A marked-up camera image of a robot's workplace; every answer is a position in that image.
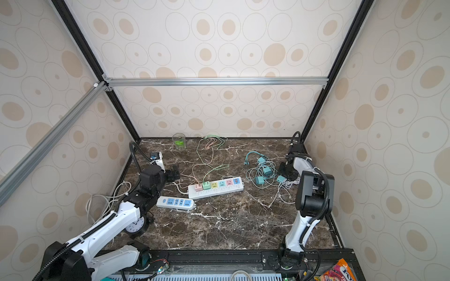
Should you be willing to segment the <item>green charger plug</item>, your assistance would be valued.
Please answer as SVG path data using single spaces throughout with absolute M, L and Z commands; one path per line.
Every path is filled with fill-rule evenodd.
M 202 183 L 202 189 L 203 190 L 210 190 L 211 189 L 211 183 L 209 181 L 204 181 Z

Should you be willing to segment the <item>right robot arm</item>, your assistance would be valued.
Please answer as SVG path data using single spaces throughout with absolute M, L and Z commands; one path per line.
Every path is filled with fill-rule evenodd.
M 302 259 L 312 249 L 307 241 L 317 224 L 332 211 L 335 178 L 314 165 L 304 150 L 301 133 L 295 132 L 290 140 L 285 160 L 280 163 L 278 177 L 284 184 L 297 186 L 295 196 L 296 218 L 281 243 L 278 256 L 282 261 Z

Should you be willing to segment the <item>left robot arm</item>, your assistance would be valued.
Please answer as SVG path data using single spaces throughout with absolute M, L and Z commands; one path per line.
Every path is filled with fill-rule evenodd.
M 145 233 L 153 221 L 147 214 L 157 205 L 164 187 L 180 179 L 178 165 L 166 170 L 161 153 L 146 156 L 149 165 L 142 169 L 135 155 L 142 149 L 133 141 L 129 143 L 129 148 L 139 171 L 137 185 L 123 195 L 110 214 L 87 231 L 64 244 L 54 242 L 47 247 L 34 280 L 100 281 L 126 268 L 145 270 L 149 267 L 149 247 L 135 240 L 118 250 L 99 254 L 121 232 L 133 239 Z

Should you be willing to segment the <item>pink charger plug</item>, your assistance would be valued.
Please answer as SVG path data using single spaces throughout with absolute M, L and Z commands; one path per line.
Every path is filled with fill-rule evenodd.
M 195 185 L 194 189 L 195 189 L 195 192 L 202 192 L 202 191 L 204 191 L 203 184 L 200 183 L 200 184 Z

